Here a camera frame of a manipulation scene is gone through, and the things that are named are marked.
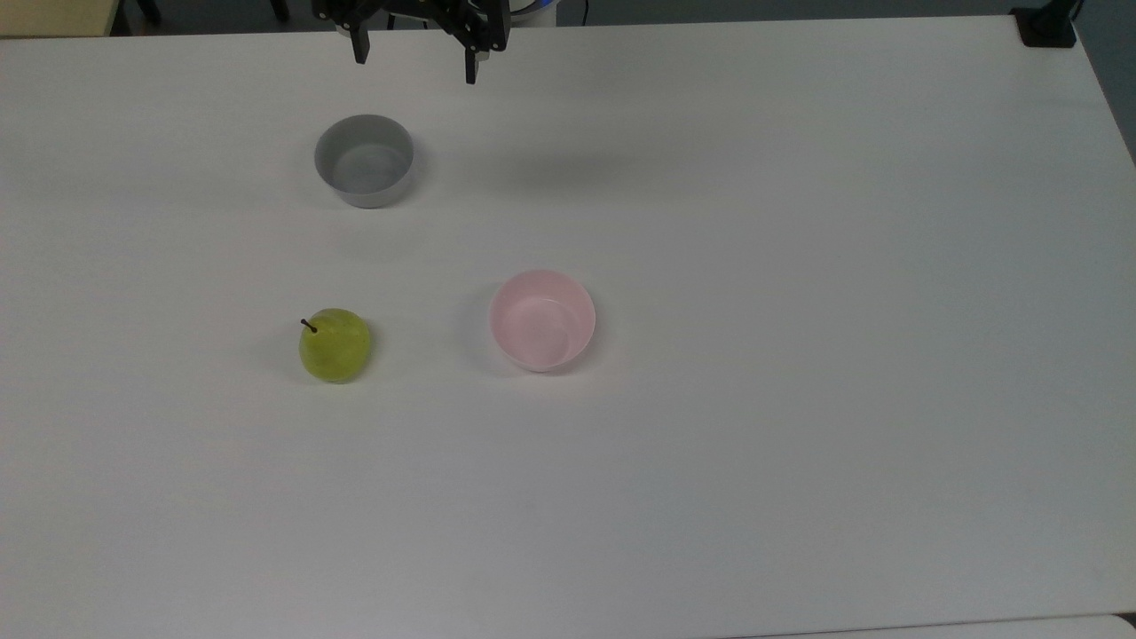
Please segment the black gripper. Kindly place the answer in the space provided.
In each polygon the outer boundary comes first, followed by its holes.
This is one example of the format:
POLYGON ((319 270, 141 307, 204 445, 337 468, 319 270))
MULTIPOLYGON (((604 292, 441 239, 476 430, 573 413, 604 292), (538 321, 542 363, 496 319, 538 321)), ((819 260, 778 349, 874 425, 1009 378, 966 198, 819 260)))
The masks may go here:
POLYGON ((390 13, 416 20, 431 20, 465 48, 465 82, 477 83, 479 65, 488 52, 503 51, 509 41, 507 1, 312 1, 312 15, 329 20, 351 40, 354 61, 364 65, 370 41, 367 20, 375 13, 390 13))

